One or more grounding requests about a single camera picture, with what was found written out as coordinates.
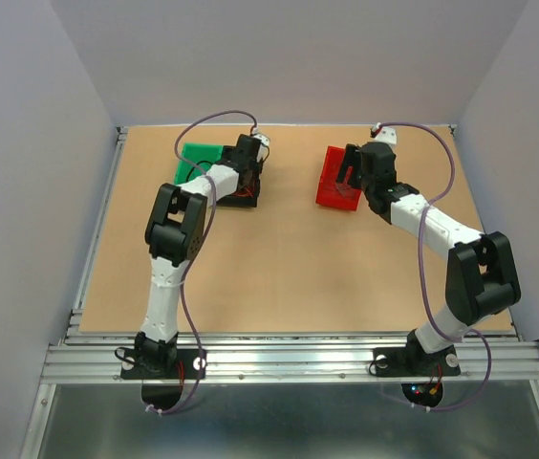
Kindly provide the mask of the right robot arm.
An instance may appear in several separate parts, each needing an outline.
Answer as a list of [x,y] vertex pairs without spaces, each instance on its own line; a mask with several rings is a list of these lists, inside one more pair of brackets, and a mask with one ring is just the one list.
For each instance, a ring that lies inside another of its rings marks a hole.
[[445,304],[407,336],[405,345],[376,351],[369,371],[381,378],[458,376],[455,345],[479,322],[521,298],[508,238],[470,228],[430,205],[397,178],[396,155],[382,142],[349,144],[339,184],[361,191],[373,213],[418,239],[446,263]]

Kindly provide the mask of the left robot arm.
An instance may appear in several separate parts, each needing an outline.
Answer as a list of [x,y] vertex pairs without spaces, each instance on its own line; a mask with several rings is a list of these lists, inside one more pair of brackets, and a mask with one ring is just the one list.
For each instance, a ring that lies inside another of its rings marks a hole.
[[145,229],[151,283],[144,320],[133,348],[116,351],[125,380],[159,380],[182,372],[177,363],[178,305],[183,277],[205,241],[206,210],[226,197],[249,191],[255,200],[270,151],[261,133],[241,135],[209,169],[188,161],[198,175],[160,186]]

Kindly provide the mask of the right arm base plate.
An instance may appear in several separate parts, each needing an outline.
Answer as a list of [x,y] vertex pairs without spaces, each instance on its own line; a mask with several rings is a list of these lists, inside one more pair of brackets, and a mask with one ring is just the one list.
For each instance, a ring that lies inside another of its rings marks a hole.
[[401,346],[374,349],[368,372],[379,378],[405,378],[410,381],[431,376],[460,376],[461,367],[453,346],[434,354],[408,351]]

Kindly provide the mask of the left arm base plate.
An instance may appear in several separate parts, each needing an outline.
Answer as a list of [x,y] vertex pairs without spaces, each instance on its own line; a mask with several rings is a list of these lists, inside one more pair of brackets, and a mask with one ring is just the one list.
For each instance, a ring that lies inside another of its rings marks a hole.
[[114,354],[121,363],[120,377],[126,381],[180,381],[205,377],[205,349],[180,348],[166,361],[142,357],[135,349],[122,346]]

